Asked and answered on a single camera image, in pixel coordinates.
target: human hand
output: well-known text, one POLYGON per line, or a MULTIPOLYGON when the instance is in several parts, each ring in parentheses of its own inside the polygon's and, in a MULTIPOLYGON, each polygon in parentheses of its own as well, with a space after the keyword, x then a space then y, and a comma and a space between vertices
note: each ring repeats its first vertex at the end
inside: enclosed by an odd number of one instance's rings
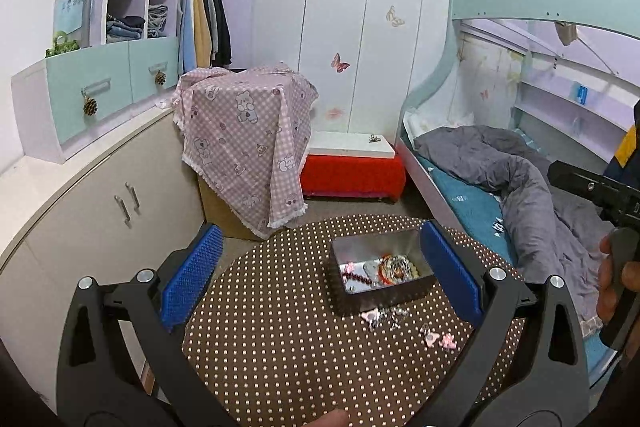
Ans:
MULTIPOLYGON (((605 237, 600 242, 600 250, 602 253, 609 255, 598 271, 599 296, 596 311, 603 322, 608 323, 613 318, 613 313, 618 305, 618 296, 613 290, 611 284, 613 282, 613 261, 610 257, 611 244, 609 237, 605 237)), ((631 261, 626 263, 622 270, 622 283, 631 291, 640 292, 640 263, 631 261)), ((625 356, 627 360, 631 360, 640 348, 640 319, 636 321, 629 335, 629 340, 625 346, 625 356)))
POLYGON ((342 409, 334 409, 306 427, 349 427, 349 415, 342 409))

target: blue gripper pad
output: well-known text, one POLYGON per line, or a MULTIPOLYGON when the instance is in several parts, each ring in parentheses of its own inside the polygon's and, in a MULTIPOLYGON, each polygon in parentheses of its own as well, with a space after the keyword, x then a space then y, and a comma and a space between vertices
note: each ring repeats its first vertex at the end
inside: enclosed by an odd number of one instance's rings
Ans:
POLYGON ((222 230, 216 226, 210 227, 165 286, 160 319, 167 330, 189 319, 216 269, 222 246, 222 230))
POLYGON ((477 328, 482 323, 480 290, 449 243, 433 223, 420 230, 420 249, 460 319, 477 328))

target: polka dot tablecloth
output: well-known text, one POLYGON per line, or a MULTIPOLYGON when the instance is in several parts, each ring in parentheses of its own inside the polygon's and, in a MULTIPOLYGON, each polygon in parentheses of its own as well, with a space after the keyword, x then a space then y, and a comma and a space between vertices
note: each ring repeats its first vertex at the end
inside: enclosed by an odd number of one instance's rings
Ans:
MULTIPOLYGON (((341 235, 420 227, 403 216, 336 217, 287 230, 236 260, 195 309, 183 343, 191 365, 242 426, 299 427, 345 409, 351 426, 404 425, 442 381, 472 327, 435 284, 428 296, 403 305, 411 314, 393 330, 369 331, 360 318, 331 309, 324 264, 341 235), (418 330, 452 333, 458 347, 427 347, 418 330)), ((485 266, 516 272, 467 235, 485 266)), ((498 392, 522 333, 513 321, 480 399, 498 392)))

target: red cloth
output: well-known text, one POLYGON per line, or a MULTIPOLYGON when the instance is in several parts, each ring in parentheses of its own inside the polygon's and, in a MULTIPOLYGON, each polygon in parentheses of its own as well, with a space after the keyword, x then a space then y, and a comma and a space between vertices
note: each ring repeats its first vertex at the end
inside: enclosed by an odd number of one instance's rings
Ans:
POLYGON ((406 173, 398 154, 395 158, 309 155, 300 182, 305 196, 397 201, 404 189, 406 173))

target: pile of clothes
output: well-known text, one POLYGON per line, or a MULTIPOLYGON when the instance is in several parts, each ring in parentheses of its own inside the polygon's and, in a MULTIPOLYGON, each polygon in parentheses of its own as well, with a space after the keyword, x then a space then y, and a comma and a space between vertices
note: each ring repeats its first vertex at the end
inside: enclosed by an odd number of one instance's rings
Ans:
POLYGON ((222 0, 179 0, 177 35, 180 74, 231 64, 231 38, 222 0))
POLYGON ((107 13, 107 44, 141 39, 144 27, 142 17, 129 15, 118 19, 107 13))
POLYGON ((166 24, 167 7, 164 4, 149 5, 149 25, 146 36, 150 39, 165 37, 164 25, 166 24))

